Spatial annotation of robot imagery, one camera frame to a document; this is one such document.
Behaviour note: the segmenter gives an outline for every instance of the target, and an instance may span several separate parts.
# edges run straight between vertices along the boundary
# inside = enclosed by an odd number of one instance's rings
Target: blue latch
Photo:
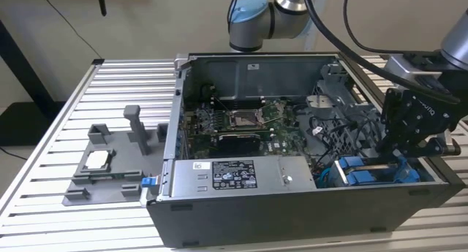
[[[158,179],[156,177],[144,177],[142,179],[142,187],[154,187],[156,186]]]

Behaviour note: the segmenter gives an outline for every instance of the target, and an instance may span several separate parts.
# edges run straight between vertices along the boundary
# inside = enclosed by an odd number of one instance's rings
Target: metal slats
[[[386,61],[380,57],[367,59],[384,66]],[[391,87],[391,83],[379,76],[371,75],[371,79],[383,92]],[[122,113],[126,105],[138,104],[146,127],[156,128],[158,123],[170,119],[174,84],[171,60],[104,62],[92,79],[84,82],[86,88],[78,94],[79,100],[72,111],[32,164],[0,216],[2,251],[170,252],[139,202],[66,207],[62,201],[88,143],[90,125],[106,123],[111,131],[130,130]],[[467,126],[460,124],[452,133],[463,147],[463,155],[447,158],[450,166],[466,181],[467,130]],[[418,212],[394,233],[246,244],[204,250],[447,251],[468,247],[467,237],[468,189],[464,189],[443,207]]]

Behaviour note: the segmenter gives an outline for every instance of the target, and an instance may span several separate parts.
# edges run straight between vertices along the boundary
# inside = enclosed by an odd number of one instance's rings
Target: cable
[[[326,179],[326,176],[330,173],[330,170],[331,170],[331,168],[327,168],[326,170],[322,171],[322,174],[320,174],[320,177],[319,177],[319,188],[324,187],[326,182],[324,182],[323,179]]]
[[[358,150],[356,142],[358,142],[358,139],[359,139],[359,134],[362,133],[364,126],[366,126],[367,124],[370,124],[370,123],[372,123],[372,120],[367,120],[367,121],[363,123],[363,125],[358,128],[356,137],[354,138],[354,146],[355,146],[356,150]]]
[[[227,17],[226,17],[226,19],[228,21],[228,33],[230,33],[230,30],[231,30],[231,20],[232,20],[232,14],[235,13],[236,4],[238,4],[238,0],[231,0],[228,14],[227,14]]]
[[[352,51],[352,49],[339,40],[339,38],[328,30],[327,26],[324,25],[323,21],[320,20],[319,15],[315,11],[312,0],[304,0],[304,1],[306,1],[308,14],[311,16],[311,19],[312,19],[315,26],[318,27],[319,31],[326,36],[326,38],[331,41],[331,43],[336,46],[336,48],[343,52],[343,54],[350,57],[351,60],[354,60],[360,66],[367,68],[372,73],[375,73],[376,75],[379,75],[380,77],[383,77],[388,81],[392,81],[395,84],[399,84],[403,87],[411,89],[414,92],[422,94],[423,96],[430,97],[432,99],[436,99],[439,101],[447,102],[450,104],[458,104],[460,102],[459,98],[456,98],[451,95],[446,95],[440,92],[435,92],[430,88],[415,84],[414,82],[408,81],[404,78],[400,78],[398,75],[395,75],[391,72],[386,71],[384,69],[379,68],[371,62],[368,62],[364,58],[362,58],[360,55],[358,55],[356,52]]]
[[[230,111],[228,107],[226,107],[226,105],[222,103],[222,101],[218,99],[218,97],[214,96],[214,98],[215,98],[215,100],[218,100],[218,102],[222,104],[222,106],[226,108],[226,110]]]
[[[326,150],[326,152],[324,152],[323,155],[320,156],[319,160],[316,160],[316,163],[320,163],[322,159],[327,156],[327,154],[330,153],[330,151],[331,151],[331,148],[328,148],[328,149]]]
[[[76,31],[75,27],[72,26],[72,24],[68,22],[67,18],[64,17],[64,15],[60,13],[59,9],[54,6],[54,4],[51,3],[50,0],[46,0],[50,5],[52,6],[52,8],[55,9],[55,11],[58,12],[58,14],[62,16],[62,18],[66,20],[67,24],[71,26],[75,34],[79,36],[79,38],[83,40],[83,42],[86,42],[86,44],[88,45],[88,47],[94,50],[94,52],[96,53],[96,55],[99,56],[99,58],[102,59],[102,55],[100,53],[98,53],[96,49],[91,46],[91,44],[86,41],[86,39],[83,38],[83,36],[80,36],[79,32]]]
[[[348,121],[347,119],[343,119],[343,118],[330,118],[330,119],[324,119],[322,117],[319,117],[318,115],[314,115],[311,118],[310,118],[310,121],[311,119],[318,119],[320,120],[322,122],[327,122],[327,121]]]
[[[356,44],[356,46],[359,46],[363,50],[374,52],[374,53],[395,54],[395,53],[408,52],[408,50],[388,50],[388,49],[370,48],[359,42],[359,40],[356,39],[356,36],[352,33],[350,21],[348,21],[348,1],[350,0],[343,1],[343,20],[344,20],[346,30],[348,31],[348,35],[350,35],[354,43]]]
[[[3,149],[2,147],[0,147],[0,150],[4,152],[4,153],[7,153],[8,155],[11,155],[11,156],[14,156],[14,157],[16,157],[16,158],[20,158],[22,160],[28,160],[27,158],[24,158],[24,157],[22,157],[22,156],[19,156],[19,155],[16,155],[16,154],[14,154],[14,153],[11,153],[11,152],[8,152],[6,149]]]

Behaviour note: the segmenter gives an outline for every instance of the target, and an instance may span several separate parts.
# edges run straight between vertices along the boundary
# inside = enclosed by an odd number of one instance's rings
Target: black cable
[[[407,79],[399,77],[398,75],[395,75],[391,72],[386,71],[384,69],[379,68],[371,62],[368,62],[364,58],[362,58],[360,55],[358,55],[356,52],[352,51],[352,49],[339,40],[339,38],[328,30],[327,26],[324,25],[323,21],[320,20],[319,15],[315,11],[312,0],[304,0],[304,1],[306,1],[308,14],[311,16],[311,19],[312,19],[315,26],[318,27],[319,31],[326,36],[326,38],[331,41],[331,43],[336,46],[336,48],[343,52],[343,54],[350,57],[351,60],[354,60],[360,66],[367,68],[372,73],[375,73],[376,75],[379,75],[380,77],[383,77],[388,81],[392,81],[395,84],[399,84],[403,87],[411,89],[414,92],[422,94],[423,96],[430,97],[432,99],[436,99],[439,101],[444,101],[450,104],[458,104],[460,102],[459,98],[456,98],[451,95],[446,95],[440,92],[435,92],[430,88],[415,84],[414,82],[408,81]]]
[[[300,111],[300,110],[303,110],[306,108],[308,108],[308,104],[307,103],[300,103],[300,104],[294,105],[291,110],[292,110],[292,112],[296,112],[296,111]]]
[[[230,4],[230,9],[228,9],[228,14],[227,14],[227,21],[228,21],[228,33],[231,30],[231,20],[232,20],[232,14],[235,13],[235,7],[238,4],[238,0],[231,0],[231,4]]]
[[[343,119],[343,118],[328,118],[328,119],[324,119],[324,118],[319,117],[318,115],[314,115],[314,116],[310,118],[310,120],[311,120],[311,119],[318,119],[318,120],[320,120],[322,122],[327,122],[327,121],[348,121],[347,119]]]
[[[359,134],[362,133],[363,128],[364,128],[364,126],[366,126],[368,123],[372,123],[372,121],[371,121],[371,120],[364,121],[363,125],[360,125],[360,127],[358,128],[356,137],[354,138],[354,145],[355,145],[356,148],[358,148],[356,142],[358,142],[358,139],[359,139]]]
[[[16,157],[16,158],[20,158],[22,160],[28,160],[27,158],[24,158],[24,157],[22,157],[22,156],[19,156],[19,155],[16,155],[16,154],[14,154],[14,153],[11,153],[11,152],[8,152],[6,149],[3,149],[2,147],[0,147],[0,150],[4,152],[4,153],[7,153],[8,155],[11,155],[11,156],[14,156],[14,157]]]
[[[316,160],[316,163],[320,163],[322,159],[324,159],[324,157],[327,156],[327,154],[330,153],[330,151],[331,151],[331,148],[328,148],[328,149],[326,150],[326,152],[324,152],[323,155],[320,156],[319,160]]]
[[[46,0],[50,5],[52,6],[52,8],[55,9],[55,11],[58,12],[58,14],[62,16],[62,18],[66,20],[67,24],[71,26],[75,34],[79,36],[79,38],[83,40],[83,42],[86,42],[86,44],[88,45],[88,47],[94,50],[94,52],[96,53],[96,55],[99,56],[99,58],[102,59],[102,55],[100,53],[98,53],[96,49],[91,46],[91,44],[86,41],[86,39],[83,38],[83,36],[80,36],[79,32],[76,31],[75,27],[72,26],[72,24],[68,22],[67,18],[64,17],[64,15],[60,13],[59,9],[54,6],[54,4],[51,3],[50,0]]]
[[[222,104],[222,106],[226,108],[226,110],[230,111],[228,107],[222,103],[222,101],[219,100],[219,98],[215,97],[215,96],[214,96],[214,98],[215,98],[215,100],[218,100],[218,102]]]
[[[348,1],[350,0],[343,1],[343,20],[344,20],[346,30],[348,31],[348,35],[350,35],[354,43],[356,44],[356,46],[359,46],[363,50],[374,52],[374,53],[395,54],[395,53],[408,52],[408,50],[388,50],[388,49],[370,48],[359,42],[359,40],[356,39],[356,36],[352,33],[350,21],[348,21]]]
[[[351,125],[354,125],[352,122],[350,122],[350,123],[347,123],[347,124],[343,124],[343,125],[340,125],[340,126],[336,126],[335,128],[332,128],[332,130],[330,130],[328,133],[334,133],[334,132],[336,132],[336,131],[339,131],[339,130],[343,130],[344,128],[350,127]]]
[[[382,130],[380,130],[379,123],[374,119],[370,119],[370,120],[371,120],[371,123],[374,124],[374,127],[375,127],[375,133],[378,135],[378,141],[382,141]]]

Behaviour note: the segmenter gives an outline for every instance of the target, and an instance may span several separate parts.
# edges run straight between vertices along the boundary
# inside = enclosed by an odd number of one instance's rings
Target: white sticker
[[[319,126],[312,130],[312,135],[316,136],[322,132],[323,128]]]
[[[210,170],[211,162],[195,162],[194,170]]]

